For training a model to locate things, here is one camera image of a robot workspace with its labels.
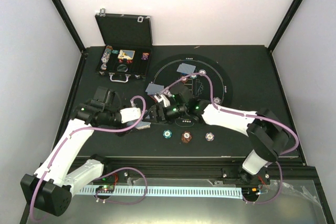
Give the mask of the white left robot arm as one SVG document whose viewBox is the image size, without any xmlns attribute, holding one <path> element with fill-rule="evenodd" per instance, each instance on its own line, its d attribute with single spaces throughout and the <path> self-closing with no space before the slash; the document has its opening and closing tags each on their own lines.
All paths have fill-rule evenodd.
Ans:
<svg viewBox="0 0 336 224">
<path fill-rule="evenodd" d="M 32 221 L 36 221 L 34 209 L 60 216 L 69 207 L 72 197 L 87 184 L 94 180 L 106 182 L 120 172 L 120 169 L 113 171 L 103 158 L 96 156 L 75 171 L 69 171 L 80 149 L 95 131 L 122 133 L 143 119 L 145 108 L 137 108 L 133 100 L 129 108 L 121 110 L 113 109 L 112 101 L 112 98 L 91 99 L 80 104 L 48 158 L 33 175 L 26 174 L 21 179 Z"/>
</svg>

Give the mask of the green poker chip stack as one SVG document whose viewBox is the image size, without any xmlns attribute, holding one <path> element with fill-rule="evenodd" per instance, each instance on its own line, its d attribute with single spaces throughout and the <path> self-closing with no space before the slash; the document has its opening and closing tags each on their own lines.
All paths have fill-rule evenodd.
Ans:
<svg viewBox="0 0 336 224">
<path fill-rule="evenodd" d="M 163 131 L 163 137 L 166 139 L 169 139 L 172 137 L 172 132 L 170 130 L 164 130 Z"/>
</svg>

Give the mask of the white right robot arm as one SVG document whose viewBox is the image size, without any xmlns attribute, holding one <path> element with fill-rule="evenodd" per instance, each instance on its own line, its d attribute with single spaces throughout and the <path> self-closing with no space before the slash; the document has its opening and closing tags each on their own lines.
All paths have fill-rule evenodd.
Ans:
<svg viewBox="0 0 336 224">
<path fill-rule="evenodd" d="M 199 99 L 170 106 L 158 103 L 148 109 L 144 118 L 151 123 L 168 123 L 185 115 L 195 122 L 224 127 L 248 137 L 253 149 L 238 171 L 239 179 L 245 184 L 252 183 L 263 167 L 289 153 L 290 150 L 286 150 L 285 147 L 290 135 L 295 135 L 289 127 L 278 122 L 276 116 L 268 109 L 260 113 L 241 111 Z"/>
</svg>

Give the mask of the blue playing card deck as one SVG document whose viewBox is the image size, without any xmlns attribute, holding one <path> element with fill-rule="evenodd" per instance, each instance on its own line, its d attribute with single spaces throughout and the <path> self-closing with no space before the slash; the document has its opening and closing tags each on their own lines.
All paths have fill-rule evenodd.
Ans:
<svg viewBox="0 0 336 224">
<path fill-rule="evenodd" d="M 150 122 L 139 122 L 134 128 L 137 130 L 143 130 L 150 128 L 151 123 Z"/>
</svg>

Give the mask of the blue cards top seat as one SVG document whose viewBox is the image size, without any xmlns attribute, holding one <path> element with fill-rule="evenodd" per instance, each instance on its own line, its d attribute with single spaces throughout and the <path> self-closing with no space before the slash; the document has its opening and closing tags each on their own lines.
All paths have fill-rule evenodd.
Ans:
<svg viewBox="0 0 336 224">
<path fill-rule="evenodd" d="M 194 73 L 195 69 L 196 67 L 194 65 L 181 63 L 176 71 L 182 74 L 191 74 Z"/>
</svg>

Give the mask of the blue white poker chip stack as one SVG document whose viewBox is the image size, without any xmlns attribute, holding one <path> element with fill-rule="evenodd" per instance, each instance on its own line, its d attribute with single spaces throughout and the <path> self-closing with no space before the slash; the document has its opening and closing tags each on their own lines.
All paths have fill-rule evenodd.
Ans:
<svg viewBox="0 0 336 224">
<path fill-rule="evenodd" d="M 214 134 L 213 133 L 206 133 L 205 139 L 209 142 L 214 140 Z"/>
</svg>

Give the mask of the blue card seat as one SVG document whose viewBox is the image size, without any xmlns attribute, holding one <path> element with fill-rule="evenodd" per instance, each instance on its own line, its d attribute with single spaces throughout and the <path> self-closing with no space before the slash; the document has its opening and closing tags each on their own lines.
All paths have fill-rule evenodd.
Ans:
<svg viewBox="0 0 336 224">
<path fill-rule="evenodd" d="M 155 95 L 162 91 L 164 89 L 163 85 L 155 84 L 155 83 L 149 83 L 145 92 L 147 95 Z"/>
</svg>

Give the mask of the orange poker chip stack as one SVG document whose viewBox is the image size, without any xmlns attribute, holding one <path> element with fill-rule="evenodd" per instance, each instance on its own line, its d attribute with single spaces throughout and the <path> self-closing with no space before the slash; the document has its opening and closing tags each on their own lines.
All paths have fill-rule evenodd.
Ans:
<svg viewBox="0 0 336 224">
<path fill-rule="evenodd" d="M 189 143 L 192 139 L 192 135 L 190 132 L 186 131 L 182 133 L 181 141 L 183 143 Z"/>
</svg>

